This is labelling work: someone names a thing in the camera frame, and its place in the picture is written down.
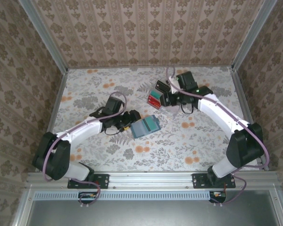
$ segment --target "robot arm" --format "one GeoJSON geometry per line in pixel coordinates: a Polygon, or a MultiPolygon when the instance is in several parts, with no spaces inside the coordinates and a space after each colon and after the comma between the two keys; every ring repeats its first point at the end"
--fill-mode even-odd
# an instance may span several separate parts
{"type": "Polygon", "coordinates": [[[45,173],[54,180],[66,177],[80,181],[92,181],[93,169],[82,163],[70,162],[71,148],[76,147],[85,139],[97,135],[112,126],[123,132],[132,123],[141,119],[140,114],[136,110],[124,112],[122,115],[111,118],[101,119],[104,116],[116,114],[122,105],[124,103],[120,99],[109,97],[105,107],[101,107],[91,113],[83,122],[57,134],[51,132],[45,133],[33,158],[33,166],[42,170],[49,148],[55,140],[62,137],[54,147],[53,152],[50,153],[46,163],[45,173]]]}
{"type": "Polygon", "coordinates": [[[192,104],[193,107],[199,109],[216,122],[230,139],[226,156],[208,169],[208,178],[212,185],[221,183],[223,177],[264,154],[259,143],[232,117],[226,114],[222,108],[234,115],[237,121],[248,127],[262,141],[262,128],[257,123],[250,125],[220,103],[213,91],[208,87],[198,87],[191,72],[177,75],[174,78],[170,78],[170,80],[173,85],[185,92],[207,97],[218,102],[218,104],[214,104],[205,98],[191,97],[178,92],[173,87],[171,87],[171,92],[164,93],[160,97],[160,102],[163,106],[192,104]]]}

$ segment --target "patterned floor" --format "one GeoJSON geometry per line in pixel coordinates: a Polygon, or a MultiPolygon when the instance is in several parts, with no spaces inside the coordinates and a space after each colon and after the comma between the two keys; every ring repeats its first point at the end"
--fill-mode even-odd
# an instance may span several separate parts
{"type": "MultiPolygon", "coordinates": [[[[208,116],[199,111],[192,115],[179,111],[172,118],[146,103],[156,81],[165,80],[165,70],[162,67],[69,70],[54,132],[83,121],[104,106],[110,93],[116,90],[127,96],[127,110],[135,109],[142,116],[154,114],[162,127],[135,140],[130,130],[114,136],[101,133],[75,147],[71,160],[83,162],[96,171],[207,170],[221,160],[229,139],[208,116]]],[[[242,117],[229,67],[176,68],[176,73],[183,71],[192,71],[198,85],[209,86],[229,109],[242,117]]]]}

